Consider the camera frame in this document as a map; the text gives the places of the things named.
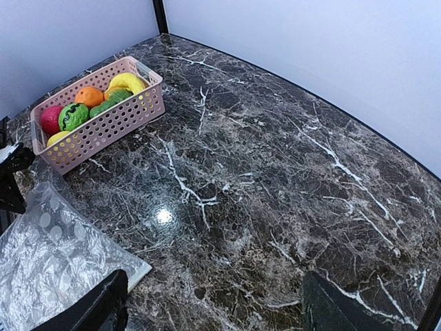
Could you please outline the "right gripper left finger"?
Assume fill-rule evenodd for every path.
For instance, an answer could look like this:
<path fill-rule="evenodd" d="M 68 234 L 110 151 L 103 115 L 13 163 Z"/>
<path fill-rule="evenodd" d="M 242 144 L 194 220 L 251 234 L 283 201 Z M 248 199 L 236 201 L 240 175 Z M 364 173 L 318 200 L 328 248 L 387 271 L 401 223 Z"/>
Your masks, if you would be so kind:
<path fill-rule="evenodd" d="M 36 330 L 124 330 L 127 327 L 128 278 L 115 270 L 67 310 Z"/>

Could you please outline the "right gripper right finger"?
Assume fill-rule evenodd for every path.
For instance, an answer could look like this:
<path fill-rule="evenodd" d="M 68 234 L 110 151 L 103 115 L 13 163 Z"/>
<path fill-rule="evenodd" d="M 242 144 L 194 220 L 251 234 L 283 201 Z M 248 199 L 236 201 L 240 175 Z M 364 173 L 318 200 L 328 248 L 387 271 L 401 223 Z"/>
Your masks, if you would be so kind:
<path fill-rule="evenodd" d="M 305 330 L 390 330 L 342 294 L 316 272 L 307 272 L 302 285 Z"/>

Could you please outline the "clear dotted zip bag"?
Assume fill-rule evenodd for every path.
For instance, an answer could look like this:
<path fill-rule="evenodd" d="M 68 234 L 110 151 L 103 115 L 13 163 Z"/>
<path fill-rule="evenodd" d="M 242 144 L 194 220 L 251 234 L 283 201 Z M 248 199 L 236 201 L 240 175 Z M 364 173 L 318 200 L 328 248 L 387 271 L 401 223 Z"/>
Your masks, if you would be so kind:
<path fill-rule="evenodd" d="M 113 271 L 132 291 L 152 269 L 79 214 L 49 182 L 1 235 L 1 327 L 31 330 L 74 305 Z"/>

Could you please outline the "yellow toy lemon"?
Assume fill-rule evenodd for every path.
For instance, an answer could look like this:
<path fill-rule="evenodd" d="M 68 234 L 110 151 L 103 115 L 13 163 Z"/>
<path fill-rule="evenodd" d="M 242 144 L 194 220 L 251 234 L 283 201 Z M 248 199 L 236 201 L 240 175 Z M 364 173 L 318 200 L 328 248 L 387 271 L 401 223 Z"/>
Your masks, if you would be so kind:
<path fill-rule="evenodd" d="M 60 131 L 54 135 L 52 135 L 47 142 L 47 147 L 49 148 L 50 146 L 54 145 L 55 143 L 57 143 L 58 141 L 62 140 L 63 138 L 65 138 L 66 136 L 68 136 L 70 134 L 70 131 Z"/>

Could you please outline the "pink plastic basket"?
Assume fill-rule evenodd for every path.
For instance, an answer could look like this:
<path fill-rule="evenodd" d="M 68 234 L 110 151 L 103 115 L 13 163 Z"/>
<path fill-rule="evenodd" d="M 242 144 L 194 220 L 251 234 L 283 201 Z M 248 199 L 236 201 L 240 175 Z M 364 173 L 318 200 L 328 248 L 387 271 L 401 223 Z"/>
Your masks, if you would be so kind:
<path fill-rule="evenodd" d="M 68 135 L 48 146 L 49 136 L 43 131 L 41 115 L 51 106 L 67 106 L 81 88 L 92 86 L 102 91 L 117 74 L 131 73 L 147 85 L 109 110 L 92 117 Z M 35 106 L 30 113 L 33 153 L 59 174 L 66 174 L 80 163 L 132 131 L 165 113 L 161 75 L 134 57 L 113 61 L 84 76 Z"/>

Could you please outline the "green toy watermelon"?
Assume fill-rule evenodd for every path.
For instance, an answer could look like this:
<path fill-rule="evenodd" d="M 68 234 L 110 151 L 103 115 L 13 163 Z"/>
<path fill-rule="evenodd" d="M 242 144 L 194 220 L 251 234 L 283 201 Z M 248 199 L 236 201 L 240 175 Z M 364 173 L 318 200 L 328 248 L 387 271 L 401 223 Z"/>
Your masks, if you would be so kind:
<path fill-rule="evenodd" d="M 59 115 L 60 131 L 73 131 L 90 119 L 89 109 L 83 103 L 72 103 L 64 107 Z"/>

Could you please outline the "red toy fruit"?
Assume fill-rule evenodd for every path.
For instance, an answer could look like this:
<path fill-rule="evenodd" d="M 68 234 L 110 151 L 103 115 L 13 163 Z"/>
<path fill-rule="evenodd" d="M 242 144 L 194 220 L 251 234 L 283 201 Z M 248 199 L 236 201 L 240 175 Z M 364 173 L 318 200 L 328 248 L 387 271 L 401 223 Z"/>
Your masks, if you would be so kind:
<path fill-rule="evenodd" d="M 41 115 L 41 127 L 48 136 L 60 132 L 59 115 L 62 110 L 63 106 L 52 106 L 43 111 Z"/>

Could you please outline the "orange toy fruit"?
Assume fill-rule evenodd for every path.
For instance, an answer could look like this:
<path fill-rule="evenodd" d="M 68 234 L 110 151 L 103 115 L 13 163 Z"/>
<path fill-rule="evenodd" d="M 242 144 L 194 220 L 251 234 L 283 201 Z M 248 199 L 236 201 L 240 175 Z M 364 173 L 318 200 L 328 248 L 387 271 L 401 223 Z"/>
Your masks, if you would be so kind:
<path fill-rule="evenodd" d="M 89 110 L 105 101 L 104 94 L 95 87 L 84 87 L 75 96 L 75 103 L 82 103 Z"/>

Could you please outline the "yellow toy banana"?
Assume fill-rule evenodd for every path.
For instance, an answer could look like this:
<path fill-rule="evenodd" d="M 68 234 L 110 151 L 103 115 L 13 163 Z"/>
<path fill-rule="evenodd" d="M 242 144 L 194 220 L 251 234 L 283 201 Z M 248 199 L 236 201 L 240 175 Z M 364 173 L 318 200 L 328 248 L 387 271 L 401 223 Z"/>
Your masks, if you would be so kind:
<path fill-rule="evenodd" d="M 118 74 L 110 81 L 107 90 L 104 92 L 105 100 L 110 99 L 117 90 L 127 90 L 132 94 L 138 94 L 148 87 L 149 84 L 135 74 L 129 72 Z"/>

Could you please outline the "black front rail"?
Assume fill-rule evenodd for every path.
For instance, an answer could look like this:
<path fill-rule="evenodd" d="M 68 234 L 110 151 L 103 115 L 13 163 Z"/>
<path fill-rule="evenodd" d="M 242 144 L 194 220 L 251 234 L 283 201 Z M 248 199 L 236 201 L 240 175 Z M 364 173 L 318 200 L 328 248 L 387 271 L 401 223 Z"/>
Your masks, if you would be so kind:
<path fill-rule="evenodd" d="M 1 120 L 1 209 L 23 214 L 26 209 L 14 173 L 28 169 L 34 162 L 35 155 L 23 143 L 13 143 L 8 138 L 8 117 Z"/>

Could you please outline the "left black frame post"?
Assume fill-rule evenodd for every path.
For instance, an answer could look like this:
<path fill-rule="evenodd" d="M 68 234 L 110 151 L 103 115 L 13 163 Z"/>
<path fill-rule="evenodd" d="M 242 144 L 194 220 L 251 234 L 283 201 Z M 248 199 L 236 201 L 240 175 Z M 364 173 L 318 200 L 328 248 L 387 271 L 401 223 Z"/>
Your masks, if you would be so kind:
<path fill-rule="evenodd" d="M 163 3 L 163 0 L 153 0 L 152 1 L 154 6 L 154 13 L 156 16 L 156 22 L 158 26 L 158 31 L 160 34 L 168 34 L 168 24 L 167 24 L 167 18 L 165 13 L 165 6 Z"/>

